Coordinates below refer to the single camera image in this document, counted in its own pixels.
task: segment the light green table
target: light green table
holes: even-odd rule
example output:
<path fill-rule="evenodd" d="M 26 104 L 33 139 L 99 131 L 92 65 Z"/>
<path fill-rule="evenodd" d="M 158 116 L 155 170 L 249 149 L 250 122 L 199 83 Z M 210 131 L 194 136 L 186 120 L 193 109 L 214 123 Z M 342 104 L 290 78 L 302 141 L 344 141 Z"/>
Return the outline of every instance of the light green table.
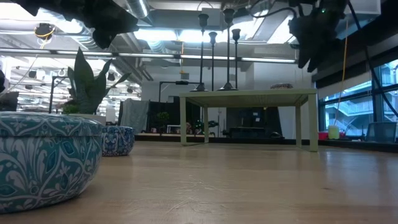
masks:
<path fill-rule="evenodd" d="M 209 142 L 208 108 L 253 108 L 294 106 L 296 145 L 302 147 L 301 107 L 308 102 L 310 151 L 318 151 L 318 110 L 316 89 L 209 91 L 180 94 L 181 144 L 187 146 L 186 102 L 203 107 L 205 143 Z"/>

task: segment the floral pattern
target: floral pattern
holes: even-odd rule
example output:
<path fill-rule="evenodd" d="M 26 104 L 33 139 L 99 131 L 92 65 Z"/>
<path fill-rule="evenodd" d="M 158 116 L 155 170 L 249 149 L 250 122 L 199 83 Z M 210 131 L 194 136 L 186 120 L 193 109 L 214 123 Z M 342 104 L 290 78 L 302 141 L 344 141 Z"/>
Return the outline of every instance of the floral pattern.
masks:
<path fill-rule="evenodd" d="M 0 113 L 0 213 L 76 197 L 101 160 L 96 121 L 38 113 Z"/>
<path fill-rule="evenodd" d="M 103 128 L 103 156 L 127 156 L 134 146 L 134 128 L 107 126 Z"/>

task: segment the red object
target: red object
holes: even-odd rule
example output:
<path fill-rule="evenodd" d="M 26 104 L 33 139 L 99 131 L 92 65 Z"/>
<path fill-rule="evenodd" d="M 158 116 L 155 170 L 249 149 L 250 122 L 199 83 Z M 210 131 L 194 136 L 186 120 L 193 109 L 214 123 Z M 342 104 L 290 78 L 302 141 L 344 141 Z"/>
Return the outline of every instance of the red object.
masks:
<path fill-rule="evenodd" d="M 344 139 L 346 137 L 346 133 L 340 132 L 340 139 Z M 319 140 L 327 140 L 329 139 L 329 133 L 328 132 L 320 132 L 318 133 L 318 138 Z"/>

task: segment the wooden floor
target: wooden floor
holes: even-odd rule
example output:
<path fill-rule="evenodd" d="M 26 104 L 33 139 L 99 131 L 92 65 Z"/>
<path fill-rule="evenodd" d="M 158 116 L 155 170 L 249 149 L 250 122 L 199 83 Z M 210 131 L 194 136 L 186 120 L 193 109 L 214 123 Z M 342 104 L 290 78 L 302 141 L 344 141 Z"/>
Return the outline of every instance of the wooden floor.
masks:
<path fill-rule="evenodd" d="M 395 154 L 137 142 L 78 198 L 0 223 L 398 223 Z"/>

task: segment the table leg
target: table leg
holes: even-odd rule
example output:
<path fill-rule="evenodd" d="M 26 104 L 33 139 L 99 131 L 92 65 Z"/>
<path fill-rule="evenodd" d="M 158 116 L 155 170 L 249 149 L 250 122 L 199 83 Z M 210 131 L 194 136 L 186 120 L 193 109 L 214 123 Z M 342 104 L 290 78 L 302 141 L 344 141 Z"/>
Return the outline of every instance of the table leg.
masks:
<path fill-rule="evenodd" d="M 296 105 L 296 146 L 302 147 L 301 138 L 301 105 Z"/>
<path fill-rule="evenodd" d="M 209 143 L 209 110 L 207 107 L 203 108 L 204 118 L 203 123 L 205 124 L 205 143 Z"/>
<path fill-rule="evenodd" d="M 317 96 L 308 96 L 308 114 L 310 121 L 310 151 L 318 152 L 318 115 L 317 115 Z"/>
<path fill-rule="evenodd" d="M 187 145 L 187 110 L 186 110 L 186 99 L 180 97 L 180 133 L 181 133 L 181 145 Z"/>

